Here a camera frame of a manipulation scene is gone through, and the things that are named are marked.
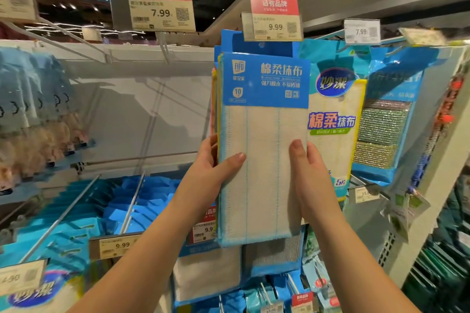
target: left hand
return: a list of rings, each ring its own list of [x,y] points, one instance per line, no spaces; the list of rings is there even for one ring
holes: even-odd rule
[[[199,147],[196,160],[186,172],[173,200],[189,211],[191,220],[201,219],[214,203],[220,186],[242,167],[246,155],[242,152],[217,163],[217,134],[206,138]]]

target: forearm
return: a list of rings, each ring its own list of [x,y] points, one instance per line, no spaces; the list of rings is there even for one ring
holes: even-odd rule
[[[313,226],[345,313],[419,312],[390,280],[338,210]]]
[[[194,224],[172,200],[135,245],[69,313],[153,313]]]

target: right hand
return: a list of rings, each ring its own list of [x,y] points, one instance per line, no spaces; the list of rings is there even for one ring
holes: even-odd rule
[[[302,141],[294,140],[289,154],[302,216],[316,226],[342,215],[331,176],[314,144],[307,142],[305,152]]]

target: fingernail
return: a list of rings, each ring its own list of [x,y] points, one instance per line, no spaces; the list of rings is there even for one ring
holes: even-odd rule
[[[300,149],[301,147],[303,147],[303,145],[302,145],[302,140],[300,140],[300,139],[294,140],[294,141],[292,142],[292,147],[293,147],[294,149]]]
[[[246,154],[244,154],[243,152],[239,152],[236,155],[236,158],[237,158],[238,161],[243,162],[246,159]]]

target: hand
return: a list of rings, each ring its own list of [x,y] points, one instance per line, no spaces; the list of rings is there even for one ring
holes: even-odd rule
[[[196,160],[174,195],[177,205],[189,211],[193,224],[214,203],[222,183],[237,173],[245,159],[246,155],[240,152],[217,165],[217,134],[201,143]]]
[[[294,140],[289,155],[302,216],[315,227],[322,220],[342,215],[331,176],[314,144],[307,142],[305,153],[302,141]]]

